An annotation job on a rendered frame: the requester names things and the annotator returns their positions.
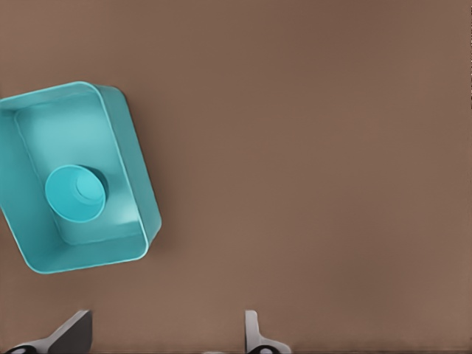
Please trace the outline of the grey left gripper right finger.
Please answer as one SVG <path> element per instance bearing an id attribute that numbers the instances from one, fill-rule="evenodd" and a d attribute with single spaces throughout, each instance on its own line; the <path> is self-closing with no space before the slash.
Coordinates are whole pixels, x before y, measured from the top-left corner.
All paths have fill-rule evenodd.
<path id="1" fill-rule="evenodd" d="M 255 310 L 245 310 L 246 354 L 291 354 L 291 348 L 280 341 L 264 337 L 259 328 Z"/>

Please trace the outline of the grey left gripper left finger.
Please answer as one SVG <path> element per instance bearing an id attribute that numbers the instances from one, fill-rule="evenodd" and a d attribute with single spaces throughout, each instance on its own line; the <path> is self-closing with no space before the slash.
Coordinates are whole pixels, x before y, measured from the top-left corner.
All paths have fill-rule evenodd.
<path id="1" fill-rule="evenodd" d="M 89 354 L 93 342 L 93 313 L 79 310 L 51 335 L 16 345 L 5 354 Z"/>

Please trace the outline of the teal cup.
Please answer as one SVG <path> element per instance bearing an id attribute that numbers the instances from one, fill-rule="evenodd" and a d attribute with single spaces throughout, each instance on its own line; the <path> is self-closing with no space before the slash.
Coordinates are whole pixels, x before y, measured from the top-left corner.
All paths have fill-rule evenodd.
<path id="1" fill-rule="evenodd" d="M 44 192 L 49 206 L 62 219 L 88 223 L 97 219 L 105 209 L 108 182 L 99 170 L 66 164 L 47 176 Z"/>

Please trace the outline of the teal plastic box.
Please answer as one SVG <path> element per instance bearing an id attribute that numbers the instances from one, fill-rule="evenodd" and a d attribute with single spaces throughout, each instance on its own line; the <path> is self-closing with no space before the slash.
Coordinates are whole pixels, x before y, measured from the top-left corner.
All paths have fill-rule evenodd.
<path id="1" fill-rule="evenodd" d="M 66 164 L 105 176 L 97 219 L 70 222 L 49 206 L 46 178 Z M 124 94 L 76 81 L 0 99 L 0 210 L 39 274 L 144 257 L 162 218 Z"/>

